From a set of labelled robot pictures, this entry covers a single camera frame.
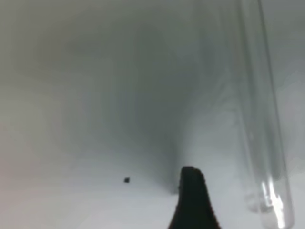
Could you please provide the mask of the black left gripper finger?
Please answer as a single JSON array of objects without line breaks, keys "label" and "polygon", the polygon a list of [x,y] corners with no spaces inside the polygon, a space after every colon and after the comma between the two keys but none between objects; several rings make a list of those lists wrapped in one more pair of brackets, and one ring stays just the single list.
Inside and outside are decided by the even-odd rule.
[{"label": "black left gripper finger", "polygon": [[183,167],[179,198],[170,229],[219,229],[203,173],[195,167]]}]

